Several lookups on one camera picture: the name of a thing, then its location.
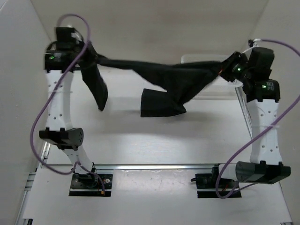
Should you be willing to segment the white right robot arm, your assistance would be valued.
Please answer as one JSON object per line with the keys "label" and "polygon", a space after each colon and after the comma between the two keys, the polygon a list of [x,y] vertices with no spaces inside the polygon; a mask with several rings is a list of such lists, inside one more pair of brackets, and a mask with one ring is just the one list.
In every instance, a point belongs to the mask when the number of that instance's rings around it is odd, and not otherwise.
{"label": "white right robot arm", "polygon": [[212,185],[222,187],[228,179],[242,183],[274,184],[291,174],[283,164],[278,145],[278,119],[280,86],[270,79],[275,54],[272,49],[254,47],[250,55],[235,52],[222,63],[219,72],[228,81],[238,80],[246,95],[246,108],[250,116],[252,147],[247,162],[226,163],[210,177]]}

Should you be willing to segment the black trousers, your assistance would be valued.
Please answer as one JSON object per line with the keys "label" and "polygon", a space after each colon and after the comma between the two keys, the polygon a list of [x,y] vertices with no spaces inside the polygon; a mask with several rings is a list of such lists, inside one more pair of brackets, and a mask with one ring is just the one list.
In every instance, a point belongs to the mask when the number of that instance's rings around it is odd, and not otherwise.
{"label": "black trousers", "polygon": [[108,89],[98,65],[132,70],[163,91],[144,89],[141,97],[141,117],[170,117],[186,112],[189,102],[219,76],[225,61],[200,61],[187,64],[159,64],[153,62],[109,59],[89,47],[79,59],[82,79],[91,91],[98,109],[103,111]]}

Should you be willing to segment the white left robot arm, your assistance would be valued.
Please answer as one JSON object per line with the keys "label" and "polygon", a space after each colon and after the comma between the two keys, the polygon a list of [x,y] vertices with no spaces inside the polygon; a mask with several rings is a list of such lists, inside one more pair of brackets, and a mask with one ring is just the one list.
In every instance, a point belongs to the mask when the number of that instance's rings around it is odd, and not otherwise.
{"label": "white left robot arm", "polygon": [[91,172],[94,164],[83,148],[83,129],[71,122],[70,97],[74,78],[73,60],[82,50],[83,38],[73,27],[57,27],[57,40],[45,52],[45,75],[49,100],[46,128],[39,137],[62,151],[72,163],[73,173],[82,176],[82,182],[92,188],[98,183],[97,174]]}

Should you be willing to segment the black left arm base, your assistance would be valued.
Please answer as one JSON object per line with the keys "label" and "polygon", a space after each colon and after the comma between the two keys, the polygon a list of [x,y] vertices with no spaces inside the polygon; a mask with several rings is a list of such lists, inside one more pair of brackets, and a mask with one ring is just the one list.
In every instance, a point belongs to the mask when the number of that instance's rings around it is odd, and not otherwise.
{"label": "black left arm base", "polygon": [[94,175],[91,174],[72,174],[69,196],[87,196],[87,197],[110,197],[112,193],[113,174],[99,173],[103,181],[105,191],[102,190],[102,184]]}

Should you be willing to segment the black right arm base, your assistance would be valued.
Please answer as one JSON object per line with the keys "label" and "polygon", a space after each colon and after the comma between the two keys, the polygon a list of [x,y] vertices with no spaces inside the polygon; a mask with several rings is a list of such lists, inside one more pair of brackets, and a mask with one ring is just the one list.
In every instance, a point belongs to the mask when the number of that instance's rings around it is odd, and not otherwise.
{"label": "black right arm base", "polygon": [[210,173],[197,173],[190,181],[196,184],[198,194],[212,198],[230,198],[240,195],[239,183],[246,178],[241,164],[218,164]]}

